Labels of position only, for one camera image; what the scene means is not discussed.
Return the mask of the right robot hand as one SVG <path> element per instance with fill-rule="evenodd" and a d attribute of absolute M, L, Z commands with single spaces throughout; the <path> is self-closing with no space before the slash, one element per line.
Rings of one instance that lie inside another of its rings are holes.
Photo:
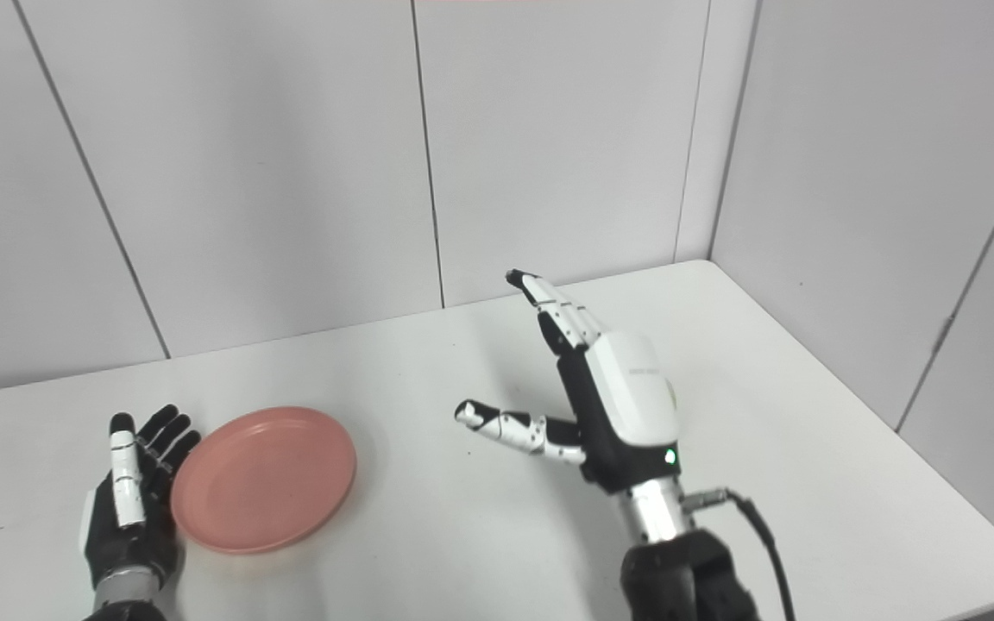
<path fill-rule="evenodd" d="M 576 465 L 608 495 L 680 476 L 677 400 L 650 339 L 609 329 L 549 280 L 509 270 L 537 313 L 573 417 L 533 416 L 466 398 L 457 423 L 525 455 Z"/>

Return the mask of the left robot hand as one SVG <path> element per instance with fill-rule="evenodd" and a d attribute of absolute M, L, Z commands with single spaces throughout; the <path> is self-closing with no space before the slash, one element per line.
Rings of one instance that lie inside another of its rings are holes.
<path fill-rule="evenodd" d="M 182 556 L 171 510 L 174 479 L 202 436 L 177 405 L 135 424 L 127 412 L 108 422 L 110 471 L 91 496 L 83 555 L 91 585 L 142 569 L 163 587 Z"/>

